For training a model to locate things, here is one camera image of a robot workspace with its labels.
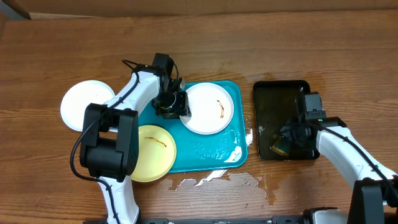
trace wire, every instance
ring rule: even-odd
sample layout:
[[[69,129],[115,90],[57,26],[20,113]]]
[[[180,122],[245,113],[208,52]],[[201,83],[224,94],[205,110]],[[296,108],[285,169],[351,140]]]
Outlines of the wire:
[[[114,104],[112,104],[111,106],[109,106],[104,112],[102,112],[102,113],[100,114],[100,116],[99,116],[99,119],[96,119],[95,121],[93,121],[93,122],[86,128],[86,130],[82,132],[82,134],[80,135],[80,137],[77,139],[75,145],[73,146],[72,152],[70,153],[70,168],[71,168],[71,170],[72,170],[72,172],[73,172],[73,174],[74,174],[75,176],[77,176],[78,178],[83,179],[83,180],[88,180],[88,181],[93,181],[93,182],[99,182],[99,183],[103,184],[103,185],[106,187],[106,190],[108,191],[109,197],[110,197],[111,208],[112,208],[112,212],[113,212],[113,218],[116,219],[116,222],[117,222],[118,224],[121,224],[121,222],[120,222],[120,220],[119,220],[118,214],[116,213],[116,209],[115,209],[115,206],[114,206],[114,200],[113,200],[113,196],[112,196],[111,186],[109,186],[109,184],[108,184],[106,181],[101,180],[101,179],[99,179],[99,178],[86,177],[86,176],[84,176],[84,175],[79,174],[79,173],[77,172],[76,168],[75,168],[74,160],[75,160],[75,154],[76,154],[77,148],[78,148],[79,144],[81,143],[81,140],[83,139],[84,135],[87,134],[88,131],[94,126],[94,124],[96,124],[96,123],[102,118],[102,116],[104,116],[109,110],[115,108],[118,104],[122,103],[123,100],[125,100],[125,99],[130,95],[130,93],[132,93],[132,91],[136,88],[136,86],[137,86],[138,83],[139,83],[139,75],[138,75],[138,72],[134,69],[134,67],[132,67],[132,66],[130,65],[130,63],[133,64],[133,65],[138,65],[138,63],[132,62],[132,61],[129,61],[129,60],[122,60],[122,62],[123,62],[125,65],[127,65],[129,68],[131,68],[132,73],[135,73],[135,74],[136,74],[136,82],[133,84],[133,86],[132,86],[123,96],[121,96],[121,97],[117,100],[117,102],[115,102]]]
[[[389,190],[391,191],[391,194],[395,196],[396,200],[398,200],[398,193],[396,192],[394,186],[392,186],[391,181],[389,181],[387,179],[387,177],[379,170],[378,166],[374,165],[374,163],[369,159],[369,157],[365,154],[364,151],[362,151],[361,148],[359,148],[359,146],[357,146],[355,143],[353,143],[351,140],[348,139],[348,137],[346,136],[342,136],[341,134],[337,133],[334,130],[331,130],[329,128],[320,126],[320,125],[313,125],[316,126],[319,130],[325,130],[329,133],[334,134],[335,136],[341,138],[342,140],[346,141],[348,144],[350,144],[351,146],[353,146],[358,153],[363,157],[363,159],[369,164],[369,166],[372,167],[372,169],[381,177],[381,179],[385,182],[385,184],[387,185],[387,187],[389,188]]]
[[[175,72],[177,72],[177,78],[176,78],[176,80],[178,80],[180,74],[178,74],[178,68],[177,68],[177,65],[176,65],[175,63],[174,63],[174,67],[175,67]]]

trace wall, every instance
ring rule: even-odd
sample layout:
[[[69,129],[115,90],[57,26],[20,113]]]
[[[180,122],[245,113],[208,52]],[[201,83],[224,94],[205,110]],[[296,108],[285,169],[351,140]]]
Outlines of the wall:
[[[3,0],[33,14],[159,16],[398,9],[397,0]]]
[[[3,13],[10,19],[30,19],[26,12],[17,2],[17,0],[2,0],[0,6],[5,9]]]

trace yellow plate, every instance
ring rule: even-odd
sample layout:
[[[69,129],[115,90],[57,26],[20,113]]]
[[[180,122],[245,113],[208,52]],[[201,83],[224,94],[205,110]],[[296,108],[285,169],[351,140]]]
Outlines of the yellow plate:
[[[144,125],[139,127],[139,154],[131,179],[150,182],[163,177],[173,166],[177,147],[165,129]]]

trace plate rim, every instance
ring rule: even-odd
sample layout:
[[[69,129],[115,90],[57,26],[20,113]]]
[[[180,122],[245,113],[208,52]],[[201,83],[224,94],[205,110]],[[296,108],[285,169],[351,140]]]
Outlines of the plate rim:
[[[131,180],[136,181],[136,182],[140,182],[140,183],[148,183],[148,182],[152,182],[152,181],[159,180],[160,178],[162,178],[164,175],[169,173],[169,171],[173,167],[175,159],[177,157],[177,145],[175,143],[175,140],[174,140],[173,136],[166,129],[164,129],[164,128],[160,127],[160,126],[157,126],[157,125],[153,125],[153,124],[142,125],[142,126],[139,126],[138,129],[140,129],[140,128],[151,128],[151,127],[155,127],[157,129],[161,129],[162,131],[164,131],[171,138],[171,140],[173,142],[173,146],[174,146],[174,150],[173,150],[174,158],[173,158],[173,161],[172,161],[171,165],[169,165],[170,167],[168,167],[165,172],[162,172],[159,176],[156,176],[156,178],[154,178],[154,179],[151,179],[151,180],[137,180],[137,179],[133,179],[133,176],[131,174]]]
[[[112,93],[113,97],[115,96],[114,91],[112,90],[112,88],[106,84],[105,82],[101,82],[99,80],[85,80],[79,83],[74,84],[71,88],[68,89],[68,91],[64,94],[64,96],[62,97],[62,101],[61,101],[61,105],[60,105],[60,114],[61,114],[61,119],[63,121],[64,124],[66,124],[68,126],[68,128],[74,130],[74,131],[83,131],[83,127],[81,127],[81,129],[76,128],[75,126],[73,126],[70,122],[69,119],[66,119],[67,117],[67,112],[65,111],[65,97],[71,92],[71,90],[73,90],[74,88],[76,88],[77,86],[81,86],[81,85],[99,85],[102,86],[104,88],[106,88],[110,93]]]
[[[180,120],[181,120],[181,122],[184,124],[184,126],[185,126],[186,128],[188,128],[190,131],[192,131],[192,132],[194,132],[194,133],[202,134],[202,135],[211,135],[211,134],[219,133],[220,131],[222,131],[222,130],[224,130],[226,127],[228,127],[228,125],[231,123],[232,118],[233,118],[233,116],[234,116],[234,112],[235,112],[235,111],[234,111],[234,108],[235,108],[235,105],[234,105],[234,101],[233,101],[233,99],[232,99],[232,96],[228,93],[228,91],[225,90],[224,87],[222,87],[222,86],[220,86],[220,85],[218,85],[218,84],[212,83],[212,82],[200,82],[200,83],[197,83],[197,84],[194,84],[194,85],[190,86],[190,87],[186,90],[187,95],[189,95],[189,92],[188,92],[189,90],[192,91],[192,88],[195,87],[195,86],[196,86],[196,88],[197,88],[198,85],[209,85],[209,86],[214,86],[214,87],[216,87],[219,91],[223,92],[223,93],[227,96],[227,98],[228,98],[229,101],[231,102],[231,106],[232,106],[231,116],[228,118],[228,122],[226,122],[225,125],[224,125],[221,129],[218,129],[218,130],[216,130],[216,131],[212,131],[212,132],[209,132],[209,133],[203,133],[203,132],[198,132],[197,130],[194,130],[194,129],[192,129],[191,127],[189,127],[189,126],[184,122],[184,119],[185,119],[185,118],[184,118],[183,116],[180,116]]]

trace black tray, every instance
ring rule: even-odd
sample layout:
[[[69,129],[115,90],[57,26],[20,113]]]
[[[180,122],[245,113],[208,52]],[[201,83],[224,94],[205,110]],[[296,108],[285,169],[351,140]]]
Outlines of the black tray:
[[[264,160],[318,158],[319,152],[315,147],[290,150],[289,156],[283,156],[272,150],[280,129],[296,114],[294,103],[296,96],[300,92],[310,93],[310,85],[304,80],[260,81],[254,84],[253,90],[260,157]]]

